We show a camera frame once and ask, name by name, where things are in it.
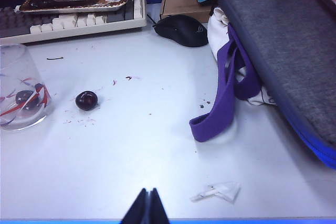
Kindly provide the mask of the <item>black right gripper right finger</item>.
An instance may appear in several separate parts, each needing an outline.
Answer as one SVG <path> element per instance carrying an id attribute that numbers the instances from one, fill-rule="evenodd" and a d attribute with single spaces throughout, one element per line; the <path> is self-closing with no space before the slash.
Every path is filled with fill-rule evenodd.
<path id="1" fill-rule="evenodd" d="M 150 192 L 149 223 L 170 223 L 156 188 L 153 188 L 153 190 Z"/>

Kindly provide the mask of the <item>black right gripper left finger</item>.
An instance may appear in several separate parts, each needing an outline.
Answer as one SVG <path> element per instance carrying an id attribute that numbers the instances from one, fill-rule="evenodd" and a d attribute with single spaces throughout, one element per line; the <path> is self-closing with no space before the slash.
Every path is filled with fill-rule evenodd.
<path id="1" fill-rule="evenodd" d="M 148 222 L 149 192 L 142 188 L 135 201 L 121 220 L 122 224 L 144 224 Z"/>

